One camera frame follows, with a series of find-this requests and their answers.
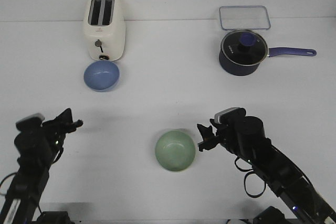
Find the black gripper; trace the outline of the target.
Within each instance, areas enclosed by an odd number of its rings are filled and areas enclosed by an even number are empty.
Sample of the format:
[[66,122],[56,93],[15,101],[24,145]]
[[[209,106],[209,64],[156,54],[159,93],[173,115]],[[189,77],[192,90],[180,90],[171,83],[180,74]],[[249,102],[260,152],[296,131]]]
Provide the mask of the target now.
[[197,129],[203,139],[203,141],[197,144],[198,150],[200,152],[209,151],[220,144],[230,153],[234,153],[236,148],[236,133],[233,125],[228,123],[215,123],[214,119],[210,119],[210,123],[217,129],[215,134],[211,125],[206,127],[197,124]]
[[72,121],[71,108],[66,108],[55,119],[43,123],[44,134],[50,143],[63,143],[66,134],[75,132],[81,126],[83,120]]

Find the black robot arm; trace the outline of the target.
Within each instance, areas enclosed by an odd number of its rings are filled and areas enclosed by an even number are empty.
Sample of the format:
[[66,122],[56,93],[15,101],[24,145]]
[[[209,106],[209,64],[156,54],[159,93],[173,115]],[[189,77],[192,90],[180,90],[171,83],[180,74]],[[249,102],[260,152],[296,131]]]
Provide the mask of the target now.
[[45,121],[36,113],[16,122],[19,134],[14,139],[19,152],[18,171],[4,195],[1,223],[71,223],[66,211],[44,211],[33,220],[39,202],[49,180],[49,170],[63,154],[66,134],[83,125],[74,121],[70,108],[53,120]]
[[335,210],[317,193],[301,169],[265,137],[261,119],[231,118],[223,124],[197,128],[203,138],[200,151],[217,144],[246,161],[253,172],[302,223],[335,223]]

